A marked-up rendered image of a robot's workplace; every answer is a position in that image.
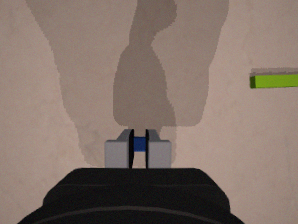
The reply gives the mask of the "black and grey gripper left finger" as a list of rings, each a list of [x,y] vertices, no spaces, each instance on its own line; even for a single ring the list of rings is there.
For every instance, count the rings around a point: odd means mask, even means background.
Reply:
[[[134,129],[124,129],[116,140],[105,142],[105,168],[132,168]]]

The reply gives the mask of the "lime green rod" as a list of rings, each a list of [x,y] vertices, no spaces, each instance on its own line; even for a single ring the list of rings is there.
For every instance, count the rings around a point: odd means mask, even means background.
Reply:
[[[250,89],[298,87],[298,75],[263,75],[250,77]]]

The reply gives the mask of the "small blue cube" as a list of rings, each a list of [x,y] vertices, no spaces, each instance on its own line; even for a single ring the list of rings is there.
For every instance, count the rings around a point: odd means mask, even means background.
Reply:
[[[134,137],[134,151],[145,152],[145,137]]]

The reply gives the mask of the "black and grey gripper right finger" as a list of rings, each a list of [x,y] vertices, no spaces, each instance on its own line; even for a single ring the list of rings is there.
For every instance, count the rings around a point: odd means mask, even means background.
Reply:
[[[145,130],[146,168],[171,168],[171,142],[161,140],[155,129]]]

